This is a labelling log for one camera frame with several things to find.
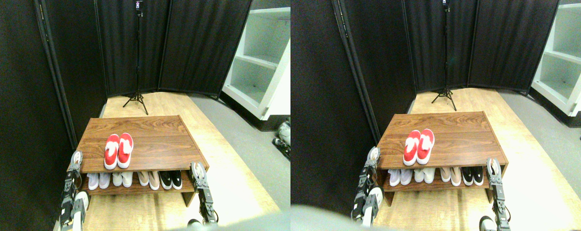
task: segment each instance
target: black folding screen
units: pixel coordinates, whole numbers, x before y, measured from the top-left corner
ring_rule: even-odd
[[[292,158],[301,165],[291,169],[292,204],[349,214],[367,152],[392,115],[407,112],[415,93],[402,8],[386,0],[293,5],[291,106],[301,136]]]
[[[468,84],[528,92],[557,0],[480,0]]]
[[[448,2],[448,86],[527,91],[558,1]],[[417,91],[440,90],[445,86],[442,0],[405,4]]]
[[[164,50],[168,0],[146,0],[141,18],[141,90],[156,90]],[[107,95],[137,90],[137,11],[134,0],[98,2]]]
[[[218,95],[251,0],[145,0],[141,19],[142,91]],[[137,16],[133,0],[98,6],[108,96],[136,91]]]
[[[65,4],[43,0],[47,34],[56,63],[67,118],[75,134],[74,145],[81,140],[91,117],[99,117],[106,103],[104,72],[97,35],[96,11],[91,1]]]
[[[251,1],[174,1],[159,88],[218,96]]]
[[[0,1],[0,231],[52,229],[72,154],[37,6]]]

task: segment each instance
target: red slip-on shoe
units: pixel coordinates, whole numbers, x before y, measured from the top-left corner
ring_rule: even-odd
[[[420,165],[424,165],[429,161],[429,156],[431,155],[431,150],[436,142],[436,137],[434,137],[434,132],[429,129],[423,130],[421,132],[421,139],[418,141],[418,151],[417,151],[417,162]]]
[[[404,165],[407,167],[414,165],[417,161],[418,139],[421,138],[421,132],[414,130],[410,132],[406,139],[404,149]]]
[[[132,143],[132,136],[128,133],[123,133],[119,137],[119,152],[117,153],[117,165],[121,168],[126,168],[130,165],[130,157],[132,157],[132,149],[134,148],[134,143]]]
[[[117,134],[110,135],[106,139],[106,146],[104,146],[104,168],[111,170],[117,165],[117,149],[119,149],[119,136]]]

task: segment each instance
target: tripod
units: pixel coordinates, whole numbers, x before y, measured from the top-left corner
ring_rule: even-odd
[[[141,66],[141,41],[140,41],[141,18],[143,17],[143,12],[141,11],[141,5],[143,4],[143,1],[137,0],[135,3],[136,3],[136,8],[137,8],[137,92],[135,92],[135,94],[133,94],[130,97],[130,99],[128,99],[128,101],[122,107],[126,107],[128,102],[130,102],[130,101],[137,101],[137,102],[143,104],[143,108],[145,108],[145,114],[149,115],[147,113],[147,108],[145,107],[145,103],[143,103],[143,95],[141,95],[141,90],[139,87],[139,75],[141,73],[141,68],[140,68],[140,66]]]
[[[453,103],[453,109],[455,109],[455,111],[457,112],[457,108],[455,107],[455,102],[453,102],[453,97],[451,96],[451,95],[453,95],[453,92],[451,92],[451,90],[449,90],[449,79],[448,79],[448,75],[449,75],[449,57],[448,57],[449,40],[447,40],[446,15],[447,15],[447,13],[449,13],[449,4],[447,4],[446,0],[442,0],[442,6],[444,7],[444,89],[442,89],[440,92],[438,92],[438,96],[436,96],[436,98],[433,101],[431,101],[431,103],[434,103],[436,101],[436,99],[438,99],[438,97],[449,98],[451,100],[451,103]]]

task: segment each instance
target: wooden shoe rack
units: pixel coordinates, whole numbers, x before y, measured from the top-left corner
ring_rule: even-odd
[[[407,167],[403,163],[405,140],[412,130],[429,128],[434,132],[435,143],[426,165],[415,163]],[[416,169],[424,167],[477,167],[486,166],[488,158],[497,158],[506,172],[508,160],[500,147],[495,133],[484,112],[457,112],[448,114],[396,114],[378,144],[380,161],[378,165],[378,185],[383,186],[385,201],[391,205],[396,192],[439,191],[447,189],[485,189],[491,202],[487,176],[483,185],[466,186],[463,182],[453,186],[451,181],[443,182],[440,170],[436,169],[432,183],[417,183],[414,177],[408,185],[391,187],[389,169]]]
[[[121,135],[128,132],[132,136],[134,150],[128,168],[104,168],[104,147],[111,134]],[[77,150],[83,152],[81,164],[81,191],[95,194],[142,194],[142,193],[181,193],[189,206],[194,197],[194,186],[189,179],[190,163],[200,161],[209,169],[198,145],[179,116],[114,117],[92,118],[81,137]],[[181,189],[153,191],[149,185],[141,186],[136,172],[181,170]],[[128,188],[113,185],[113,177],[106,189],[88,189],[88,173],[95,172],[134,172],[132,185]]]

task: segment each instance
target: black shoe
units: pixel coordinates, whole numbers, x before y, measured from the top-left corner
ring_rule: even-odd
[[[482,185],[482,167],[473,167],[472,168],[472,178],[476,185]]]
[[[181,189],[181,171],[170,171],[173,189]]]
[[[462,167],[462,179],[464,179],[464,184],[471,186],[472,185],[472,168],[473,167]]]
[[[171,174],[169,171],[160,171],[160,183],[163,185],[163,189],[171,189],[171,185],[173,183],[171,181]]]

